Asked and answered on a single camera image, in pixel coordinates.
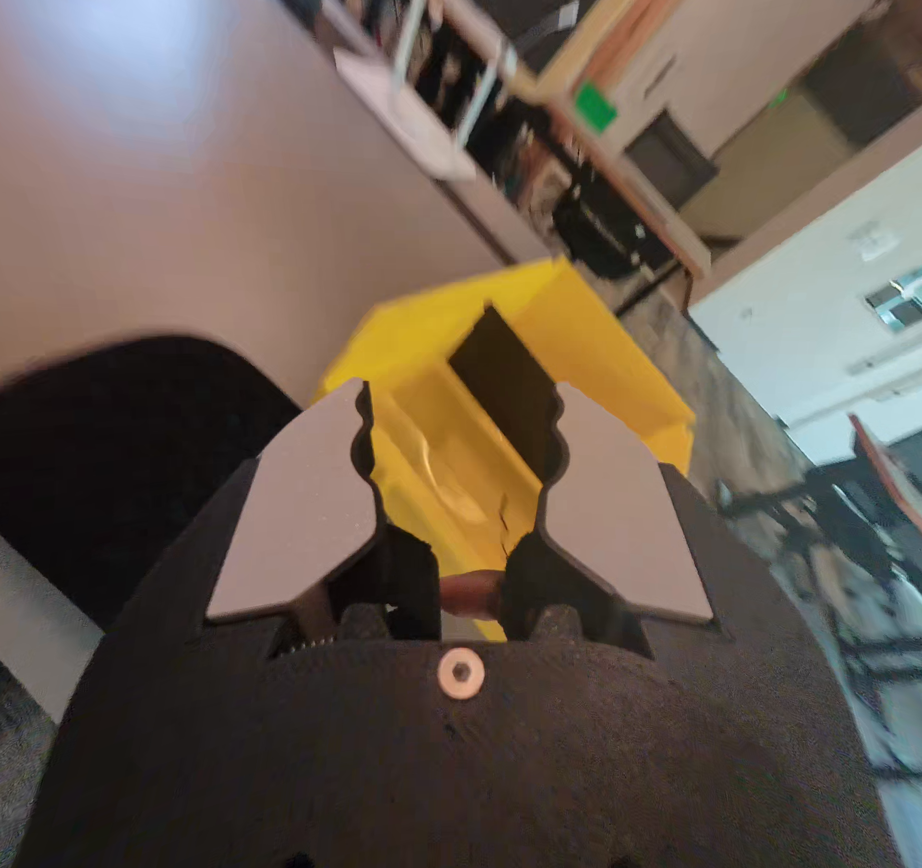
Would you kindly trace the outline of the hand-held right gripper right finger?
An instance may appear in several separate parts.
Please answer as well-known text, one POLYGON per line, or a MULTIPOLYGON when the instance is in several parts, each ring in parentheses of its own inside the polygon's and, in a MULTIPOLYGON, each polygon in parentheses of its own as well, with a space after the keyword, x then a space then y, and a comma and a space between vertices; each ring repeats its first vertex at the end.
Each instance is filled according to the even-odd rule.
POLYGON ((561 464, 537 527, 596 585, 640 615, 711 623, 715 613, 653 452, 569 383, 556 386, 561 464))

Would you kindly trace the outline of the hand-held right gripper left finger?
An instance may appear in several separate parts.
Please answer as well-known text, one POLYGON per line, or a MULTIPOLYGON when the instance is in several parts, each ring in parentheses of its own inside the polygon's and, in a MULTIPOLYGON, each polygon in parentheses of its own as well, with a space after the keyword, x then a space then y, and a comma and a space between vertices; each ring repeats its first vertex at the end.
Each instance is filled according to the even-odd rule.
POLYGON ((206 608, 209 623, 283 615, 336 623, 329 585, 378 532, 366 383, 352 378, 288 423, 260 453, 206 608))

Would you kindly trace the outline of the yellow plastic bin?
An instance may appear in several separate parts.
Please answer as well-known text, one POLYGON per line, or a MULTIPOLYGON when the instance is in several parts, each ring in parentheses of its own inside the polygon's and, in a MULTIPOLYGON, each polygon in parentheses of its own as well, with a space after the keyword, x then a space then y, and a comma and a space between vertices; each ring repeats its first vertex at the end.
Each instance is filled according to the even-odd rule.
POLYGON ((352 378, 371 391, 389 520, 430 546, 441 578, 504 572, 490 636, 512 638, 515 619, 529 627, 547 605, 579 609, 594 640, 659 619, 631 612, 537 527, 561 464, 559 383, 622 420, 662 472, 688 470, 692 452, 692 409, 573 267, 544 260, 375 307, 318 393, 352 378))

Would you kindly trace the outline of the black foam wrist pad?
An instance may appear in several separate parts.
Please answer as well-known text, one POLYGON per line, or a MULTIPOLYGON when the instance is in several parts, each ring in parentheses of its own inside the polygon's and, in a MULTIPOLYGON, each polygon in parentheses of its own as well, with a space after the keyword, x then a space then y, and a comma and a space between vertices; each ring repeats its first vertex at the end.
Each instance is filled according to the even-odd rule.
POLYGON ((161 554, 302 411, 242 355, 166 334, 2 384, 1 534, 107 632, 161 554))

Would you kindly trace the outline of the long wooden table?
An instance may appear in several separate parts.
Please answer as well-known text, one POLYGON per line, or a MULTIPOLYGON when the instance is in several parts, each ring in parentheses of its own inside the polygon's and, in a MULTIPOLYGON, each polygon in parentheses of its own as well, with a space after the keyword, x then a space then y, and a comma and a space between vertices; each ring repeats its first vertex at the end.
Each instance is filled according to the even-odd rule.
POLYGON ((582 166, 587 164, 653 230, 692 279, 708 277, 710 250, 627 153, 628 145, 652 123, 657 110, 637 115, 616 103, 616 117, 603 131, 596 132, 568 94, 549 98, 543 107, 553 123, 555 142, 566 158, 561 165, 570 162, 571 151, 576 152, 571 181, 584 176, 582 166))

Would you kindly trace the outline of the green plastic bin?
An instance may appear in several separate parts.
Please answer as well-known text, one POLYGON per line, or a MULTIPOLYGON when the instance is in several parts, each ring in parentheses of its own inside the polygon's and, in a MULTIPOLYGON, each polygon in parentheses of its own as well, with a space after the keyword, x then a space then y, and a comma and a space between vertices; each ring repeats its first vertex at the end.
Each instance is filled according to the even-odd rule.
POLYGON ((604 133, 619 117, 617 107, 591 81, 580 84, 572 104, 584 126, 596 135, 604 133))

